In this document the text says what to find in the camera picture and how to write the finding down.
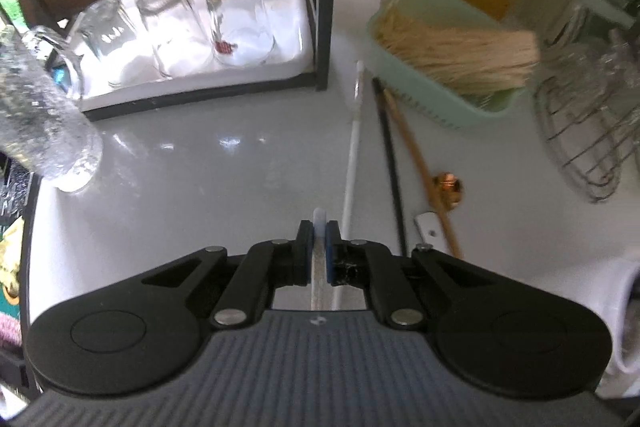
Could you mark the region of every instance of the wooden stick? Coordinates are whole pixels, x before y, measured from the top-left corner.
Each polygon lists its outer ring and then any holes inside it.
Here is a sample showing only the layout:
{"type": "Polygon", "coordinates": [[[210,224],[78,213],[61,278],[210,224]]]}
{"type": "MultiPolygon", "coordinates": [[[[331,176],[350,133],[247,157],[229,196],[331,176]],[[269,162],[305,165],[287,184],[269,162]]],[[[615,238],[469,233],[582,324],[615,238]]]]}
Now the wooden stick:
{"type": "Polygon", "coordinates": [[[460,251],[460,245],[458,244],[458,240],[456,239],[456,234],[453,231],[453,227],[451,226],[451,222],[449,220],[449,215],[447,214],[447,210],[444,207],[444,203],[442,202],[442,198],[433,183],[433,178],[429,174],[429,169],[427,167],[427,163],[425,163],[424,158],[422,157],[422,153],[420,152],[420,148],[415,141],[414,134],[411,132],[409,128],[409,124],[406,123],[404,119],[404,115],[400,111],[398,104],[396,103],[396,99],[391,94],[388,89],[384,90],[386,108],[393,118],[394,122],[398,126],[400,134],[402,135],[402,140],[404,140],[404,144],[407,149],[409,149],[409,153],[411,154],[411,158],[414,160],[415,167],[418,169],[418,173],[420,174],[420,179],[422,180],[422,187],[427,195],[427,200],[436,211],[438,215],[438,219],[440,220],[440,224],[442,225],[442,231],[444,232],[444,237],[447,240],[447,244],[449,245],[449,251],[453,257],[457,259],[462,259],[462,252],[460,251]]]}

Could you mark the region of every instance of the upside-down glass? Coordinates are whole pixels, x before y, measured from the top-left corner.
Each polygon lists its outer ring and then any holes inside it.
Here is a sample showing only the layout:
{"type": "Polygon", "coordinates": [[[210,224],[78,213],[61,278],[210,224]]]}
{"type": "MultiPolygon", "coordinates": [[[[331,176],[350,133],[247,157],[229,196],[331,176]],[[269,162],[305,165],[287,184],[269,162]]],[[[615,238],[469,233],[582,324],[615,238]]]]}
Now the upside-down glass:
{"type": "Polygon", "coordinates": [[[207,0],[216,58],[229,66],[264,60],[274,45],[262,0],[207,0]]]}
{"type": "Polygon", "coordinates": [[[185,76],[213,58],[211,41],[193,0],[137,0],[158,70],[164,76],[185,76]]]}
{"type": "MultiPolygon", "coordinates": [[[[54,47],[64,43],[46,28],[35,33],[36,39],[48,34],[54,47]]],[[[0,118],[0,148],[60,190],[84,187],[97,170],[100,135],[12,26],[0,30],[0,118]]]]}
{"type": "Polygon", "coordinates": [[[85,10],[79,32],[100,60],[100,71],[111,87],[135,78],[149,64],[151,47],[141,38],[120,0],[99,0],[85,10]]]}

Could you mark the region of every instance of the textured glass pitcher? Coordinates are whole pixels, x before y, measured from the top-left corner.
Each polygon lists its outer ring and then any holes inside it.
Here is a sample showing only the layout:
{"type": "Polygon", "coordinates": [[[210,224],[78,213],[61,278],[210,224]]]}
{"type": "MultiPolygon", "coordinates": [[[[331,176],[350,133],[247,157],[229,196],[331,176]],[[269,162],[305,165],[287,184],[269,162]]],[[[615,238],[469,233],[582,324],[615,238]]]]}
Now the textured glass pitcher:
{"type": "Polygon", "coordinates": [[[39,27],[31,41],[47,41],[69,65],[68,94],[58,87],[12,26],[0,30],[0,148],[57,188],[73,192],[94,175],[102,139],[74,102],[82,98],[78,58],[52,30],[39,27]]]}

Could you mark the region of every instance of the green plastic basket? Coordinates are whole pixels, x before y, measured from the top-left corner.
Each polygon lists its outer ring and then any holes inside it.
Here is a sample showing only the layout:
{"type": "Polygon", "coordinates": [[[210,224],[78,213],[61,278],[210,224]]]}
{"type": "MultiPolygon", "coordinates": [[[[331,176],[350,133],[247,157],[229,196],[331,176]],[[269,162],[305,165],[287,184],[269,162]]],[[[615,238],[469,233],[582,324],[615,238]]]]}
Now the green plastic basket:
{"type": "MultiPolygon", "coordinates": [[[[462,0],[389,0],[405,15],[430,26],[499,28],[500,24],[462,0]]],[[[399,98],[413,105],[439,124],[462,128],[504,117],[524,89],[499,91],[482,100],[462,97],[394,57],[376,42],[373,28],[387,3],[367,23],[369,57],[367,66],[399,98]]]]}

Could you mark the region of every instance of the metal screw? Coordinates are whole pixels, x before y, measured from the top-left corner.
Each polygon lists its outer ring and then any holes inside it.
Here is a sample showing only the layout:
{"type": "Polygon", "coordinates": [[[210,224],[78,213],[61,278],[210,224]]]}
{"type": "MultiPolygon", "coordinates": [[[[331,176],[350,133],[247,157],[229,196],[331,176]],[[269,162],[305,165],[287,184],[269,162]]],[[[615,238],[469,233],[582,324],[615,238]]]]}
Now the metal screw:
{"type": "Polygon", "coordinates": [[[418,310],[401,308],[391,314],[391,320],[400,326],[415,326],[424,317],[418,310]]]}
{"type": "Polygon", "coordinates": [[[235,308],[226,308],[213,315],[213,318],[223,326],[237,326],[246,320],[246,313],[235,308]]]}

